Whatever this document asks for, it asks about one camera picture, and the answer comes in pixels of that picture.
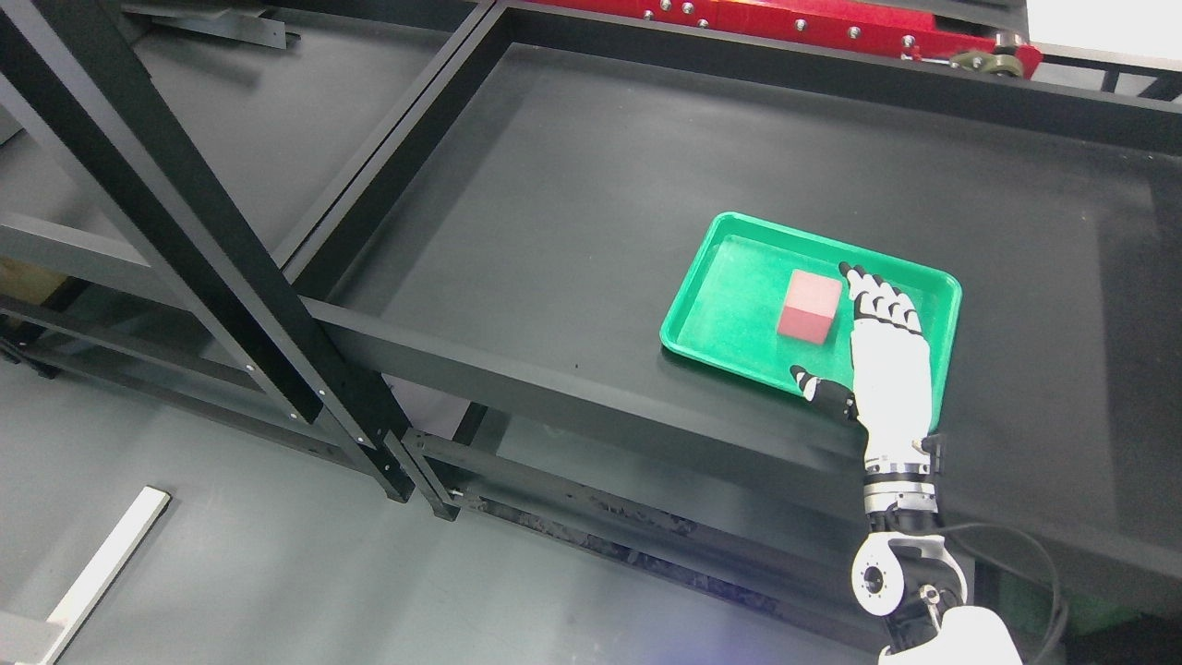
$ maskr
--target gray floor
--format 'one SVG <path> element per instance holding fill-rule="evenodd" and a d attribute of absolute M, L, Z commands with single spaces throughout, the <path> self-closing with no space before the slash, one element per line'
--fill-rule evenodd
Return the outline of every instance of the gray floor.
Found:
<path fill-rule="evenodd" d="M 870 663 L 872 657 L 130 393 L 0 364 L 0 607 L 43 617 L 174 495 L 60 663 Z"/>

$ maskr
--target black cable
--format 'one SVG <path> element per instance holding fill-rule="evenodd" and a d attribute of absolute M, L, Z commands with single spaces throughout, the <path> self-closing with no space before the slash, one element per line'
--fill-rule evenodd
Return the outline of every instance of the black cable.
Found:
<path fill-rule="evenodd" d="M 1064 631 L 1067 627 L 1067 612 L 1069 612 L 1069 608 L 1067 608 L 1067 601 L 1066 601 L 1066 599 L 1063 598 L 1063 587 L 1059 583 L 1059 569 L 1054 566 L 1054 560 L 1051 559 L 1051 554 L 1048 552 L 1046 552 L 1046 548 L 1043 547 L 1043 543 L 1038 542 L 1038 540 L 1035 540 L 1033 536 L 1031 536 L 1026 532 L 1022 532 L 1021 529 L 1015 529 L 1013 527 L 1007 527 L 1005 524 L 993 524 L 993 523 L 989 523 L 989 522 L 966 522 L 963 524 L 954 524 L 952 527 L 940 527 L 940 528 L 931 529 L 930 532 L 922 533 L 922 534 L 921 533 L 914 533 L 914 532 L 905 532 L 898 524 L 898 516 L 895 515 L 895 513 L 897 510 L 898 510 L 898 504 L 891 504 L 890 508 L 886 509 L 886 526 L 890 527 L 891 529 L 894 529 L 895 532 L 898 532 L 900 534 L 903 534 L 903 535 L 907 535 L 907 536 L 949 536 L 952 534 L 957 534 L 960 532 L 993 529 L 993 530 L 996 530 L 996 532 L 1007 533 L 1011 536 L 1015 536 L 1019 540 L 1025 541 L 1035 552 L 1038 552 L 1039 555 L 1043 558 L 1043 562 L 1046 565 L 1047 573 L 1048 573 L 1048 575 L 1051 578 L 1051 581 L 1050 581 L 1050 587 L 1051 587 L 1051 617 L 1047 620 L 1046 632 L 1044 632 L 1044 634 L 1043 634 L 1043 644 L 1039 647 L 1038 653 L 1034 654 L 1034 658 L 1032 658 L 1030 660 L 1030 665 L 1034 665 L 1037 663 L 1041 663 L 1043 659 L 1045 659 L 1051 653 L 1051 650 L 1054 647 L 1056 643 L 1058 643 L 1059 639 L 1063 637 L 1063 633 L 1064 633 Z M 965 545 L 962 542 L 959 543 L 959 545 L 961 545 L 961 547 L 965 547 Z M 965 549 L 969 550 L 969 554 L 973 554 L 972 548 L 965 548 Z M 986 556 L 981 556 L 981 559 L 983 559 L 986 561 L 989 561 L 994 566 L 998 566 L 999 568 L 1001 568 L 1002 571 L 1006 571 L 1007 573 L 1009 573 L 1012 575 L 1017 575 L 1018 578 L 1021 578 L 1024 580 L 1031 580 L 1030 575 L 1019 574 L 1012 567 L 1005 566 L 1005 565 L 1000 565 L 1000 562 L 995 561 L 992 556 L 987 556 L 986 555 Z M 1034 581 L 1039 586 L 1045 586 L 1045 585 L 1038 582 L 1037 580 L 1032 580 L 1032 581 Z"/>

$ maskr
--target robotic hand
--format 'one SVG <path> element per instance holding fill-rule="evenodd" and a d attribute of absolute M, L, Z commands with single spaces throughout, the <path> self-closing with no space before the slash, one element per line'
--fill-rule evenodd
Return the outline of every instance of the robotic hand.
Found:
<path fill-rule="evenodd" d="M 853 560 L 862 607 L 883 617 L 891 645 L 881 665 L 980 661 L 1020 665 L 996 614 L 966 605 L 968 586 L 940 527 L 935 476 L 941 469 L 931 425 L 930 350 L 911 298 L 862 266 L 839 265 L 853 300 L 850 357 L 853 391 L 791 372 L 805 399 L 860 423 L 868 435 L 863 503 L 871 533 Z"/>

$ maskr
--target black metal beam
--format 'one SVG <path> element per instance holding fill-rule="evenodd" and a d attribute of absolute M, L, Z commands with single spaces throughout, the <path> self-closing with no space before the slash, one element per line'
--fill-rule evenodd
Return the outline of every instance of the black metal beam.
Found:
<path fill-rule="evenodd" d="M 428 483 L 381 377 L 344 363 L 92 2 L 9 1 L 6 106 L 89 184 L 112 221 L 293 420 L 317 422 L 391 498 Z M 329 418 L 320 418 L 327 408 Z M 436 513 L 455 510 L 427 494 Z"/>
<path fill-rule="evenodd" d="M 1106 70 L 1104 72 L 1104 80 L 1100 83 L 1100 90 L 1104 92 L 1116 92 L 1116 84 L 1119 79 L 1119 70 Z"/>
<path fill-rule="evenodd" d="M 1182 74 L 1175 73 L 1158 77 L 1157 80 L 1142 90 L 1137 97 L 1173 102 L 1178 98 L 1178 94 L 1182 94 Z"/>
<path fill-rule="evenodd" d="M 587 532 L 567 527 L 487 497 L 460 496 L 456 497 L 456 501 L 469 510 L 496 517 L 563 545 L 593 554 L 600 559 L 613 561 L 634 571 L 751 609 L 771 619 L 829 637 L 838 643 L 866 651 L 868 653 L 882 650 L 883 640 L 885 639 L 883 634 L 851 627 L 845 622 L 818 614 L 807 607 L 799 607 L 784 600 L 753 592 L 726 580 L 678 566 L 658 556 L 652 556 L 638 549 L 602 539 Z"/>
<path fill-rule="evenodd" d="M 181 299 L 126 242 L 0 210 L 0 253 L 171 306 Z"/>
<path fill-rule="evenodd" d="M 1182 109 L 875 56 L 507 2 L 517 41 L 1182 155 Z"/>
<path fill-rule="evenodd" d="M 74 358 L 52 350 L 44 350 L 35 345 L 30 346 L 26 350 L 26 354 L 35 361 L 48 364 L 65 372 L 89 377 L 104 384 L 134 391 L 154 400 L 180 409 L 181 411 L 200 416 L 201 418 L 207 418 L 214 423 L 234 428 L 235 430 L 279 444 L 297 452 L 311 455 L 317 459 L 324 459 L 353 471 L 365 472 L 364 470 L 357 469 L 339 448 L 317 438 L 300 435 L 299 432 L 293 432 L 265 420 L 259 420 L 258 418 L 186 396 L 184 393 L 164 389 L 152 384 L 151 382 L 144 382 L 143 379 L 129 377 L 91 360 Z"/>
<path fill-rule="evenodd" d="M 0 313 L 35 322 L 46 328 L 63 332 L 63 334 L 71 338 L 85 340 L 92 345 L 117 351 L 131 358 L 151 363 L 189 377 L 216 382 L 238 390 L 259 391 L 258 385 L 251 380 L 251 376 L 241 370 L 149 343 L 148 340 L 141 340 L 105 325 L 83 320 L 45 306 L 31 305 L 0 294 Z"/>
<path fill-rule="evenodd" d="M 430 459 L 457 467 L 488 482 L 545 500 L 576 513 L 618 522 L 677 548 L 691 547 L 728 566 L 760 571 L 788 583 L 813 587 L 831 598 L 847 598 L 845 566 L 840 569 L 735 536 L 707 524 L 566 478 L 460 445 L 426 432 L 411 431 L 407 442 Z"/>
<path fill-rule="evenodd" d="M 468 33 L 455 40 L 454 53 L 417 91 L 414 103 L 288 262 L 286 274 L 303 294 L 327 295 L 508 48 L 512 38 L 508 26 L 495 19 L 498 9 L 481 5 L 473 15 L 479 20 L 465 24 Z"/>
<path fill-rule="evenodd" d="M 342 2 L 327 2 L 327 4 L 314 4 L 317 5 L 316 11 L 331 12 L 336 8 L 356 8 L 357 4 L 342 4 Z M 372 169 L 370 169 L 371 163 L 377 163 L 381 165 L 385 163 L 389 158 L 389 154 L 382 150 L 383 145 L 388 144 L 390 141 L 391 132 L 403 122 L 405 115 L 414 106 L 415 102 L 422 96 L 423 91 L 430 85 L 433 80 L 440 72 L 446 69 L 449 60 L 453 59 L 460 45 L 467 39 L 468 34 L 476 27 L 476 24 L 483 18 L 488 12 L 491 4 L 485 1 L 479 5 L 467 5 L 467 4 L 455 4 L 457 6 L 465 7 L 466 11 L 470 12 L 467 18 L 463 19 L 457 26 L 454 26 L 454 32 L 447 43 L 440 47 L 439 52 L 434 58 L 423 67 L 423 71 L 410 83 L 407 91 L 398 97 L 398 99 L 387 112 L 366 136 L 365 141 L 355 150 L 353 155 L 340 165 L 340 170 L 336 177 L 329 182 L 324 190 L 317 196 L 316 201 L 309 206 L 309 209 L 304 215 L 296 222 L 292 229 L 286 234 L 282 242 L 275 248 L 273 255 L 275 261 L 282 266 L 284 274 L 290 279 L 299 274 L 304 268 L 307 260 L 314 252 L 309 252 L 307 249 L 300 252 L 299 255 L 297 250 L 300 249 L 307 242 L 319 246 L 319 234 L 317 229 L 322 224 L 335 226 L 338 223 L 338 216 L 344 214 L 352 204 L 353 198 L 350 197 L 352 191 L 357 190 L 355 184 L 356 181 L 372 178 Z M 389 8 L 407 8 L 403 4 L 388 4 L 382 2 L 382 7 Z M 452 7 L 450 2 L 441 2 L 440 7 Z"/>

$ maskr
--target green tray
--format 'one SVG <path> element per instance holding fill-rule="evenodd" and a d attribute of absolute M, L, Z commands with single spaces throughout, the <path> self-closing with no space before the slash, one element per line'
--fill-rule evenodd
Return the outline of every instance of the green tray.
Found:
<path fill-rule="evenodd" d="M 940 422 L 953 353 L 961 286 L 952 274 L 863 247 L 740 213 L 714 217 L 686 280 L 661 325 L 671 352 L 794 396 L 788 374 L 799 365 L 846 386 L 853 383 L 853 311 L 840 261 L 862 263 L 911 296 L 931 346 L 931 429 Z M 778 335 L 784 294 L 794 268 L 840 279 L 842 299 L 824 345 Z"/>

